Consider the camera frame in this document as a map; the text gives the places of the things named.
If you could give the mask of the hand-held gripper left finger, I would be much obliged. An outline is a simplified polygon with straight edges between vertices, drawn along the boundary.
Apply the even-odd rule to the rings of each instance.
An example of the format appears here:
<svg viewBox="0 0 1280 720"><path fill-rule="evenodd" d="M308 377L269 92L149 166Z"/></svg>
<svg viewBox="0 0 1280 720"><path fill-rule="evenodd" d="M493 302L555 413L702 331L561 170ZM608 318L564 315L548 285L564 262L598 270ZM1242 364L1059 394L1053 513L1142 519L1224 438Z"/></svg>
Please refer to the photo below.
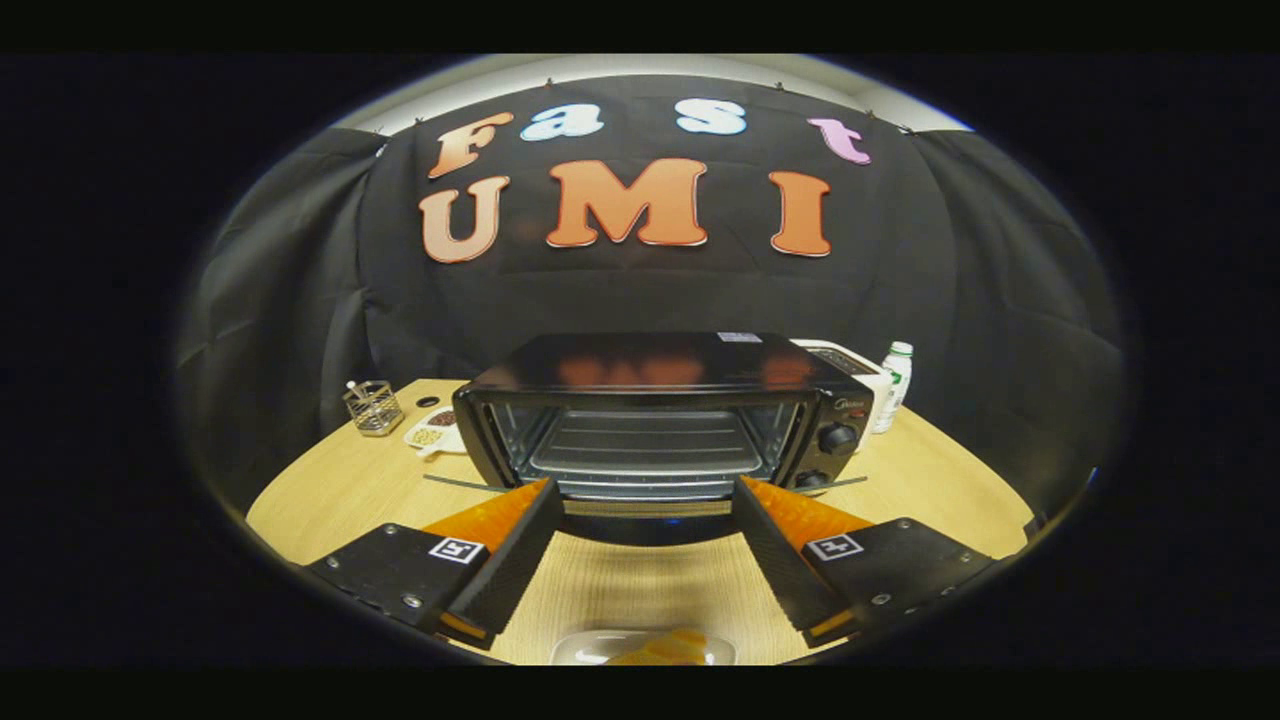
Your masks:
<svg viewBox="0 0 1280 720"><path fill-rule="evenodd" d="M383 524L307 569L398 623L489 650L563 515L559 487L544 478L422 529Z"/></svg>

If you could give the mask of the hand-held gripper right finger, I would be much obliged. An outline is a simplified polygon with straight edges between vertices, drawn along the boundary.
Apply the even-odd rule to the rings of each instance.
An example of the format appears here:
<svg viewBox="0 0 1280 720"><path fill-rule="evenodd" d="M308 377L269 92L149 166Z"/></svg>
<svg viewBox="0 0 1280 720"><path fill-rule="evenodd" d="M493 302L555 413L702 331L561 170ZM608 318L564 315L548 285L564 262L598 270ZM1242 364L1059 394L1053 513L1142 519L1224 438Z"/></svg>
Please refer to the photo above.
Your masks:
<svg viewBox="0 0 1280 720"><path fill-rule="evenodd" d="M886 638L998 569L914 518L873 523L749 477L735 483L732 516L812 648Z"/></svg>

